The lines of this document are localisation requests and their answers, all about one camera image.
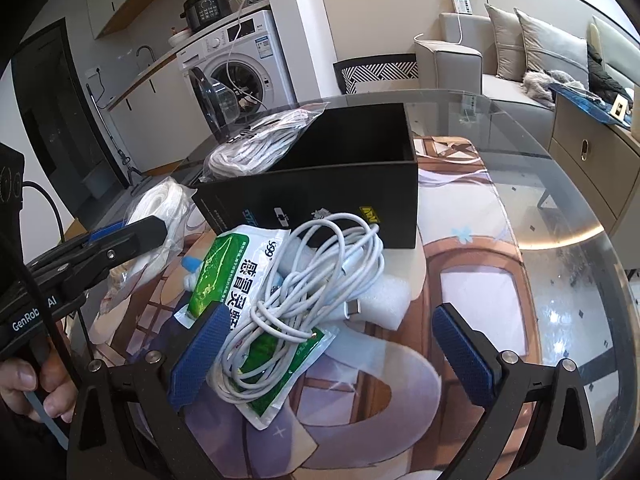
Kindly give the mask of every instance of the gray fur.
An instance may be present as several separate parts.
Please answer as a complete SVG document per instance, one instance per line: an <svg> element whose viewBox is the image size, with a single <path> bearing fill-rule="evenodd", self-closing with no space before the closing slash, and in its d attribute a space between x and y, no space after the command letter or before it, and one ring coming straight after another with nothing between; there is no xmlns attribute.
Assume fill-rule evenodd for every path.
<svg viewBox="0 0 640 480"><path fill-rule="evenodd" d="M522 80L522 87L528 97L553 110L556 108L556 104L553 101L551 90L549 90L551 83L562 83L572 88L585 89L580 81L576 81L567 72L563 72L562 70L527 72Z"/></svg>

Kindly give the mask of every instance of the black box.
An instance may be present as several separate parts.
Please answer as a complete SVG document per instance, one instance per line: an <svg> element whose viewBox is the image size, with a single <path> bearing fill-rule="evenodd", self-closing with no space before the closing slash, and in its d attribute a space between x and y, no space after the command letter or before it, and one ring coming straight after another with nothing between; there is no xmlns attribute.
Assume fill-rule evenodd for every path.
<svg viewBox="0 0 640 480"><path fill-rule="evenodd" d="M328 108L269 171L198 184L193 200L218 234L348 212L379 224L385 247L413 248L418 164L404 105Z"/></svg>

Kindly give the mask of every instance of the white bowl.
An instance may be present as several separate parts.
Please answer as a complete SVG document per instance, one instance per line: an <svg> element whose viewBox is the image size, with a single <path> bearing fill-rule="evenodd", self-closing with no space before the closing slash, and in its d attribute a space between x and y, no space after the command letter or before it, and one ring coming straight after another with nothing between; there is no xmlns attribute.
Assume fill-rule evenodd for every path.
<svg viewBox="0 0 640 480"><path fill-rule="evenodd" d="M193 35L193 32L191 31L191 29L187 28L185 30L181 30L180 32L178 32L178 34L172 35L168 41L169 41L169 44L171 45L171 48L175 48L181 43L183 43L184 40L186 40L187 38L190 38L192 35Z"/></svg>

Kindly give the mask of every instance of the black rice cooker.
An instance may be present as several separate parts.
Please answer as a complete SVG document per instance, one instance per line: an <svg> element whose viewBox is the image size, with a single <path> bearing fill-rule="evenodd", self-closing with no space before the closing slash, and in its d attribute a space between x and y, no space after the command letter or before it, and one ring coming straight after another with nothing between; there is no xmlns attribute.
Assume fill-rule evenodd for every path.
<svg viewBox="0 0 640 480"><path fill-rule="evenodd" d="M193 32L198 32L230 14L229 0L187 0L180 17L187 19L187 25Z"/></svg>

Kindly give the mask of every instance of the cabinet handle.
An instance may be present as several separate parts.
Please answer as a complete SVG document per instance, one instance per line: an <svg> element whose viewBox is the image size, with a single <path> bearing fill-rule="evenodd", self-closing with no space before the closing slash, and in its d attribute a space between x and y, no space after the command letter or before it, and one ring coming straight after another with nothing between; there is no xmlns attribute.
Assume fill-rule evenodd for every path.
<svg viewBox="0 0 640 480"><path fill-rule="evenodd" d="M584 139L582 141L582 151L580 152L580 158L583 162L587 160L587 155L589 155L589 141Z"/></svg>

